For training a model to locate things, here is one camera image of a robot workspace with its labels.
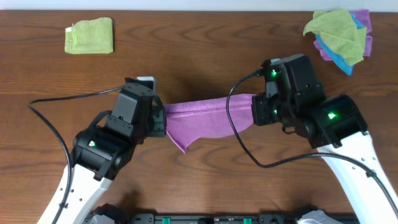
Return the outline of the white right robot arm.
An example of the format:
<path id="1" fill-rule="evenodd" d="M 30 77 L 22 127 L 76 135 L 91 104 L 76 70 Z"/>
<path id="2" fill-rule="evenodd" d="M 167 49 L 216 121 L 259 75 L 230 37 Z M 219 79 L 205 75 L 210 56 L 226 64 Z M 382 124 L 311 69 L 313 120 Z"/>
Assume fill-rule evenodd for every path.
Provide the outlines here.
<path id="1" fill-rule="evenodd" d="M 254 124 L 281 123 L 308 140 L 342 186 L 360 223 L 397 223 L 397 195 L 384 173 L 368 124 L 348 95 L 326 97 L 308 56 L 266 60 L 265 93 L 252 98 Z"/>

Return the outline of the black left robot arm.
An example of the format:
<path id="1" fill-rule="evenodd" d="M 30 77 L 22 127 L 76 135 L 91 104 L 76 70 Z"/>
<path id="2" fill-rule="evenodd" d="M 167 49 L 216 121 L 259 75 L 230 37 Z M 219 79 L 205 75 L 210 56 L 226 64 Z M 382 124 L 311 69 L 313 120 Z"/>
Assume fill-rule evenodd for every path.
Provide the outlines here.
<path id="1" fill-rule="evenodd" d="M 154 77 L 126 78 L 113 110 L 105 110 L 80 131 L 67 166 L 39 223 L 128 223 L 128 217 L 91 212 L 136 146 L 166 134 L 164 106 Z"/>

